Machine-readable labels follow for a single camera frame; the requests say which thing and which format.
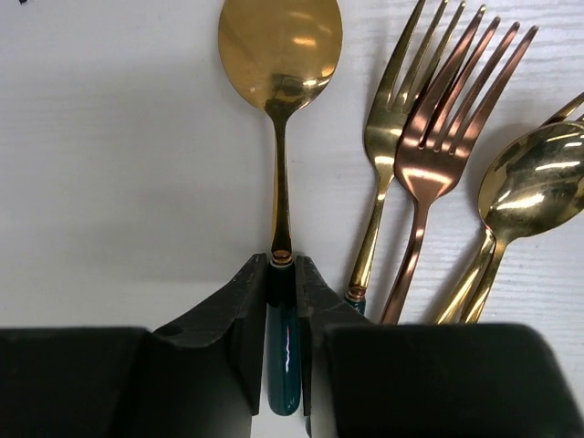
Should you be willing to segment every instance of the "tabletop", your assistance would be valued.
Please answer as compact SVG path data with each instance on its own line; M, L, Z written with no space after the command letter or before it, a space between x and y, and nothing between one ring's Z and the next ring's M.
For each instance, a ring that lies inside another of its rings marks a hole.
M433 14L436 2L428 3L414 44ZM272 127L224 75L216 43L221 5L0 2L0 325L154 329L215 291L251 254L268 251ZM291 119L287 161L295 251L313 257L340 293L374 190L363 123L414 1L339 5L338 70ZM469 1L462 21L478 7ZM521 21L521 35L531 25L539 33L461 183L431 210L404 322L424 318L479 245L476 193L489 162L582 91L583 14L581 0L488 5L485 21L499 15L505 27ZM411 216L411 201L393 183L370 284L371 318L381 313ZM482 317L538 330L580 403L582 225L579 216L514 242ZM252 436L303 430L300 413L276 417L264 394Z

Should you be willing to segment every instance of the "white wooden surface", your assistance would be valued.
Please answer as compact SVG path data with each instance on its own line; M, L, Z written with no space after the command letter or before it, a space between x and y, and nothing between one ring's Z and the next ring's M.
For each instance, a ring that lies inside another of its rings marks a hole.
M291 120L288 164L295 249L340 291L372 195L363 121L414 2L339 1L339 69ZM222 71L221 3L0 2L0 325L154 329L268 249L272 132ZM465 22L479 6L469 3ZM423 25L433 10L426 8ZM522 34L534 24L540 32L464 180L433 208L406 321L420 320L477 245L475 194L490 159L584 85L581 0L493 0L486 18L495 15L504 26L522 21ZM400 263L410 215L395 183L371 282L372 316ZM582 225L577 217L512 244L483 318L539 330L580 402ZM276 417L263 399L255 438L303 430L299 414Z

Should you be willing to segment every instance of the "utensil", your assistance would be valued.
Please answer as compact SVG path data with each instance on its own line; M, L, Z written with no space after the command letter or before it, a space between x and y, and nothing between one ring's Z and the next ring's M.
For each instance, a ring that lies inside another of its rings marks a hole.
M464 323L480 318L511 242L545 233L584 209L584 126L552 123L513 143L487 171L478 202L495 249L463 310Z
M499 25L500 19L497 17L486 29L452 87L444 92L462 65L484 12L485 7L482 6L421 99L418 109L404 129L403 140L396 153L395 173L414 200L414 214L410 242L381 318L386 324L397 324L400 318L420 257L430 207L460 181L476 139L537 32L536 27L527 31L470 120L465 121L480 91L513 41L519 24L514 23L510 27L468 91L456 115L446 124L454 103Z
M400 89L395 94L394 99L392 99L397 77L402 68L403 60L412 40L413 31L422 13L424 3L425 0L418 1L406 27L401 32L400 39L383 73L381 83L371 106L369 118L365 125L363 143L367 156L376 173L377 193L375 195L369 225L349 280L349 288L345 293L345 301L356 308L361 314L365 312L365 294L373 266L373 254L380 230L381 213L385 203L385 196L393 180L393 161L403 127L417 99L423 94L430 79L432 79L446 44L450 39L450 35L453 33L466 5L465 1L463 1L458 6L450 25L444 32L438 47L433 52L430 64L425 69L422 79L414 85L420 65L425 58L433 33L440 22L448 0L443 0L440 3Z
M541 126L545 127L548 124L565 120L583 103L584 93L581 93L547 119ZM579 118L579 121L583 120L584 115ZM489 228L483 227L483 243L481 244L481 248L458 284L454 287L442 305L438 307L434 323L444 324L458 321L459 313L461 308L463 308L464 302L468 299L471 291L476 290L478 283L483 278L479 274L484 272L485 266L490 262L493 256L494 247L495 237Z
M289 415L300 401L295 271L289 225L287 120L328 85L339 62L336 0L225 0L219 53L237 92L276 131L272 259L267 275L269 401Z

